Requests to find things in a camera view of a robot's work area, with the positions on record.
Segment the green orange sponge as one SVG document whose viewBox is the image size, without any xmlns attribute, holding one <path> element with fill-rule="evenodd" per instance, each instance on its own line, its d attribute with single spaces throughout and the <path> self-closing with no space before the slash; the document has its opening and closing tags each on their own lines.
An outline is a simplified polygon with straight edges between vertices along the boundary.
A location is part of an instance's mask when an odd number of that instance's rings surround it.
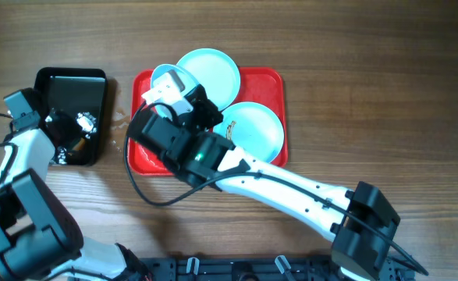
<svg viewBox="0 0 458 281">
<path fill-rule="evenodd" d="M 72 151 L 82 151 L 87 143 L 87 139 L 85 137 L 79 137 L 75 139 L 74 142 L 71 144 L 71 150 Z"/>
</svg>

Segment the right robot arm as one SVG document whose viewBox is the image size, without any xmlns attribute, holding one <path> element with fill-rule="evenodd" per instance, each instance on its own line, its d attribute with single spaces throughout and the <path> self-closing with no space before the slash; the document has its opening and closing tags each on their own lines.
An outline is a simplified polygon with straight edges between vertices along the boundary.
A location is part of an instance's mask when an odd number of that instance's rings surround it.
<svg viewBox="0 0 458 281">
<path fill-rule="evenodd" d="M 159 92 L 182 144 L 165 166 L 194 188 L 212 186 L 272 206 L 332 243 L 332 260 L 355 280 L 380 277 L 399 216 L 377 187 L 355 190 L 299 176 L 269 162 L 283 141 L 283 126 L 269 108 L 250 101 L 220 112 L 201 85 L 190 92 Z"/>
</svg>

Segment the light blue plate top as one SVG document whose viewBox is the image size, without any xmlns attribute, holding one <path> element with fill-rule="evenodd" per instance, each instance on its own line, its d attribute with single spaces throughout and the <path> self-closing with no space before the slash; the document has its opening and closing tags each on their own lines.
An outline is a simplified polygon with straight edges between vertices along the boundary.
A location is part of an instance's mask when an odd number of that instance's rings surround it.
<svg viewBox="0 0 458 281">
<path fill-rule="evenodd" d="M 241 85 L 240 71 L 226 53 L 213 48 L 199 48 L 185 54 L 177 66 L 197 79 L 219 111 L 236 100 Z"/>
</svg>

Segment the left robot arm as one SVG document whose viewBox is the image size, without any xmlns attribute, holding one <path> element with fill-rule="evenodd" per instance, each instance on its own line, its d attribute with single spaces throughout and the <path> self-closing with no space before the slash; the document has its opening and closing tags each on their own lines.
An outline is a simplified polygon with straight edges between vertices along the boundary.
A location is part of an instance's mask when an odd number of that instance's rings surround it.
<svg viewBox="0 0 458 281">
<path fill-rule="evenodd" d="M 83 134 L 87 117 L 22 113 L 2 143 L 0 280 L 149 280 L 149 268 L 121 244 L 83 236 L 44 179 L 58 144 Z"/>
</svg>

